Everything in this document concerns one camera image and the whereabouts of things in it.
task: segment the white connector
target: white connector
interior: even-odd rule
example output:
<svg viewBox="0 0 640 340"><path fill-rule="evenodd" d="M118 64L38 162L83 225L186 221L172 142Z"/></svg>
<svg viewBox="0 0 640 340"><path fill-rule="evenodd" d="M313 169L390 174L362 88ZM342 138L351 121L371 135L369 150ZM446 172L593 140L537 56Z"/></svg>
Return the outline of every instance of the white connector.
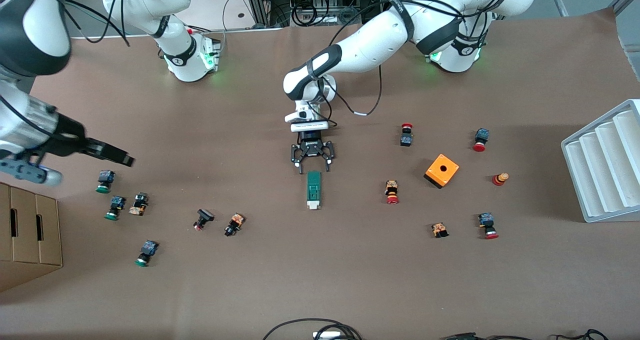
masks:
<svg viewBox="0 0 640 340"><path fill-rule="evenodd" d="M320 208L320 201L318 201L317 199L313 200L313 201L307 201L306 202L306 206L309 207L309 210L318 210L318 208Z"/></svg>
<svg viewBox="0 0 640 340"><path fill-rule="evenodd" d="M315 339L317 335L318 335L318 331L314 331L313 339ZM340 333L340 331L322 331L322 333L320 334L320 337L318 337L318 340L331 340L335 338L340 338L341 335L342 333Z"/></svg>

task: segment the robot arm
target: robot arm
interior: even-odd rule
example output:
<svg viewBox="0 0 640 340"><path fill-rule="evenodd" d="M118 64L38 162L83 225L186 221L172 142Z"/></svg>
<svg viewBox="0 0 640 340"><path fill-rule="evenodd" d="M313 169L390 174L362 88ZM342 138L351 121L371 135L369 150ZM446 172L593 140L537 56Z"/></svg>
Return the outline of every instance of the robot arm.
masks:
<svg viewBox="0 0 640 340"><path fill-rule="evenodd" d="M82 124L16 86L20 80L55 74L67 65L71 42L63 3L0 3L0 171L51 186L60 183L62 174L41 166L46 153L82 153L129 167L134 162L126 151L86 137Z"/></svg>
<svg viewBox="0 0 640 340"><path fill-rule="evenodd" d="M422 5L397 1L362 25L354 34L314 55L304 65L286 74L283 88L295 101L295 112L285 117L292 132L326 130L320 104L335 95L334 72L366 72L386 62L407 41L429 55L441 51L455 38L460 20ZM422 1L446 12L452 10L432 1Z"/></svg>
<svg viewBox="0 0 640 340"><path fill-rule="evenodd" d="M295 112L285 117L292 132L326 130L320 104L335 95L334 72L366 72L386 62L409 41L425 56L439 53L454 41L460 29L471 27L460 15L471 16L479 9L512 16L521 14L533 0L390 0L394 5L365 23L353 35L320 51L284 78L286 96L295 101ZM473 33L486 29L476 25Z"/></svg>
<svg viewBox="0 0 640 340"><path fill-rule="evenodd" d="M123 1L123 13L119 2ZM169 71L185 82L198 81L218 69L222 44L200 34L190 34L176 13L192 0L102 0L114 19L147 34L164 53Z"/></svg>

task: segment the robot end effector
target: robot end effector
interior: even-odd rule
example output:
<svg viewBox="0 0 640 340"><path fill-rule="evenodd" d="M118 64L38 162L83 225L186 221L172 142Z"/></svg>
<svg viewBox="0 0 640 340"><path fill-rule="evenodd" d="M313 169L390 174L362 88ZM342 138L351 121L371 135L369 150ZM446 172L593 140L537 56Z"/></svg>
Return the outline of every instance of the robot end effector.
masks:
<svg viewBox="0 0 640 340"><path fill-rule="evenodd" d="M71 42L63 2L5 0L0 4L0 171L50 186L59 185L62 174L41 166L46 153L81 153L128 167L134 162L126 151L86 137L82 124L18 89L19 81L55 74L69 61Z"/></svg>

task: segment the black cable on floor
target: black cable on floor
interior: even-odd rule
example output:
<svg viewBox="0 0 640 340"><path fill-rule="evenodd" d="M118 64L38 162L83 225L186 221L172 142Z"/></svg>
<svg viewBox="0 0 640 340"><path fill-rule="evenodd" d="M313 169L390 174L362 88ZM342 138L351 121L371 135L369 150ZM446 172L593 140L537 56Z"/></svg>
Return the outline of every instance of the black cable on floor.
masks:
<svg viewBox="0 0 640 340"><path fill-rule="evenodd" d="M342 322L336 321L336 320L332 320L332 319L323 319L323 318L319 318L319 317L304 317L302 319L295 319L295 320L289 320L289 321L285 321L282 322L280 324L277 324L276 326L274 326L271 330L269 330L269 332L262 338L262 340L267 340L267 338L269 338L269 336L274 333L274 331L278 330L279 328L283 327L283 326L288 326L290 324L295 324L295 323L302 323L302 322L322 322L322 323L330 323L330 325L328 325L328 329L331 329L332 327L336 327L336 329L340 329L343 333L347 334L346 336L341 336L341 337L336 337L334 339L338 340L338 339L342 339L342 340L362 340L362 337L360 336L360 334L358 333L358 331L356 331L353 327L347 325L347 324L343 324ZM318 338L320 338L320 335L322 335L322 331L318 331L315 339L314 340L318 340Z"/></svg>
<svg viewBox="0 0 640 340"><path fill-rule="evenodd" d="M583 333L582 335L578 335L578 336L564 336L564 335L551 335L553 337L555 337L555 340L558 339L567 339L567 340L596 340L592 337L592 335L597 335L599 337L602 338L602 340L609 340L603 333L601 333L600 331L594 329L594 328L590 328L589 330L587 330L585 333Z"/></svg>

